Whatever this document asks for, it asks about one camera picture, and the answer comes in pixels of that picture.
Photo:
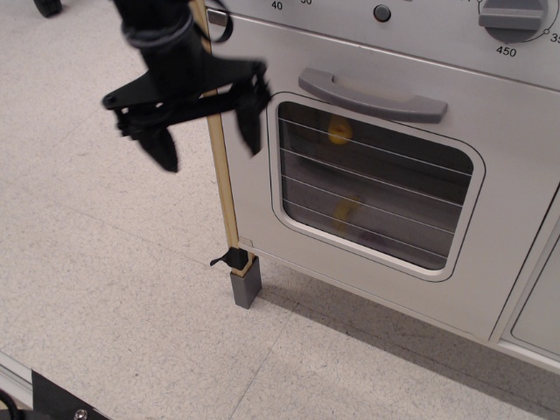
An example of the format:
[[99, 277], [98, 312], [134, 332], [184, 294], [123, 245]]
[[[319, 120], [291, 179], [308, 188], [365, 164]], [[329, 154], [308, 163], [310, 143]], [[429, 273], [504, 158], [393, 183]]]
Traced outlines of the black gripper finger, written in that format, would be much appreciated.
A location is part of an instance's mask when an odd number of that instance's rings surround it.
[[172, 135], [167, 128], [145, 129], [132, 136], [142, 149], [167, 172], [178, 172], [179, 161]]
[[260, 117], [269, 101], [270, 93], [265, 90], [242, 95], [235, 106], [241, 138], [252, 156], [262, 149]]

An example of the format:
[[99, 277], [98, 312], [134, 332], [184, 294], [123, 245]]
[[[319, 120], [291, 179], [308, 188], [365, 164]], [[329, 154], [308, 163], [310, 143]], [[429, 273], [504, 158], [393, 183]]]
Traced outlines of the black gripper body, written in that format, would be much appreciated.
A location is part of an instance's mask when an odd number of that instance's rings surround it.
[[127, 40], [139, 48], [148, 71], [102, 99], [125, 136], [235, 112], [242, 95], [268, 91], [263, 62], [213, 56], [194, 26], [158, 39], [129, 32]]

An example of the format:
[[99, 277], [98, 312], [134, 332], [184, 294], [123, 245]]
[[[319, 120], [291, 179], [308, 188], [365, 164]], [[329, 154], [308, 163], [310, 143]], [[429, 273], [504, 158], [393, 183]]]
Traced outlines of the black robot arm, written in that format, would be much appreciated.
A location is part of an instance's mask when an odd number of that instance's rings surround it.
[[259, 60], [213, 56], [202, 42], [187, 1], [118, 1], [122, 34], [142, 55], [147, 71], [105, 95], [117, 128], [140, 143], [164, 170], [179, 161], [169, 127], [233, 110], [252, 154], [262, 148], [260, 115], [270, 102]]

